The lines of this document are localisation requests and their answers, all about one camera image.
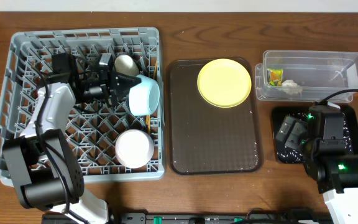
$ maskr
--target dish rack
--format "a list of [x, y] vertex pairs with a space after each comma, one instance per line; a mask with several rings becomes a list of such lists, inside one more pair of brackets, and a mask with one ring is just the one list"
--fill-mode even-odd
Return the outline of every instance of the dish rack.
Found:
[[[157, 68], [160, 87], [160, 103], [150, 117], [150, 136], [154, 141], [154, 155], [147, 165], [131, 169], [115, 158], [114, 145], [118, 136], [128, 129], [147, 132], [145, 116], [131, 115], [126, 98], [114, 108], [95, 101], [78, 106], [97, 113], [81, 113], [72, 109], [68, 117], [65, 136], [78, 159], [85, 183], [156, 180], [162, 178], [163, 150], [163, 80], [161, 73], [161, 45], [159, 32], [153, 27], [120, 29], [55, 30], [19, 32], [12, 36], [0, 96], [0, 180], [12, 186], [9, 171], [2, 156], [6, 139], [19, 137], [29, 122], [37, 99], [38, 75], [31, 66], [41, 72], [51, 67], [51, 56], [67, 52], [87, 58], [95, 63], [102, 53], [112, 54], [115, 60], [121, 54], [130, 55], [140, 73], [153, 77]], [[85, 65], [77, 61], [79, 70]], [[32, 169], [48, 166], [46, 156], [40, 157]]]

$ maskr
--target yellow plate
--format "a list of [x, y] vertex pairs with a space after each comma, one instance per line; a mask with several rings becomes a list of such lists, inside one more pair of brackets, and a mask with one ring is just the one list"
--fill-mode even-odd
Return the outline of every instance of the yellow plate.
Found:
[[217, 59], [201, 69], [197, 87], [208, 103], [230, 108], [247, 99], [251, 91], [251, 77], [240, 63], [229, 59]]

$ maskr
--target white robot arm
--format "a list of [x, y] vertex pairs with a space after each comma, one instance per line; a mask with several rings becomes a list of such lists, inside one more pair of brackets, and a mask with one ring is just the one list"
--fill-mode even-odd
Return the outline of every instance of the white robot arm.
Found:
[[345, 188], [343, 194], [329, 190], [323, 197], [334, 224], [358, 223], [358, 188]]
[[[44, 78], [39, 72], [43, 87], [27, 127], [18, 138], [5, 141], [2, 154], [24, 208], [60, 212], [78, 223], [105, 224], [107, 203], [84, 187], [81, 167], [64, 135], [67, 119], [76, 103], [97, 99], [115, 106], [141, 80], [115, 72], [111, 54], [102, 54], [97, 65], [89, 66], [96, 75], [80, 75], [76, 58], [68, 53], [52, 56], [53, 73]], [[44, 155], [50, 166], [31, 169]]]

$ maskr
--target white wall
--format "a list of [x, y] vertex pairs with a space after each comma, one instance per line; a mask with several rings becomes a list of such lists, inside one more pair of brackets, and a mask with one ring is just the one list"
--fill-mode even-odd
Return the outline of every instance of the white wall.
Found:
[[358, 0], [0, 0], [0, 11], [358, 12]]

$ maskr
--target white cup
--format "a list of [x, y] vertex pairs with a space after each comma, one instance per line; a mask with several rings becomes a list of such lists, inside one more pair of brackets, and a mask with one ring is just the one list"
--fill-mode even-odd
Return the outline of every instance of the white cup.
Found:
[[120, 55], [116, 58], [114, 62], [114, 67], [116, 71], [124, 75], [137, 76], [140, 72], [136, 66], [136, 63], [129, 55]]
[[116, 158], [128, 168], [139, 168], [146, 165], [154, 153], [152, 138], [136, 129], [124, 131], [116, 141]]
[[160, 88], [152, 78], [144, 75], [136, 77], [142, 82], [129, 90], [129, 110], [134, 116], [151, 115], [160, 102]]

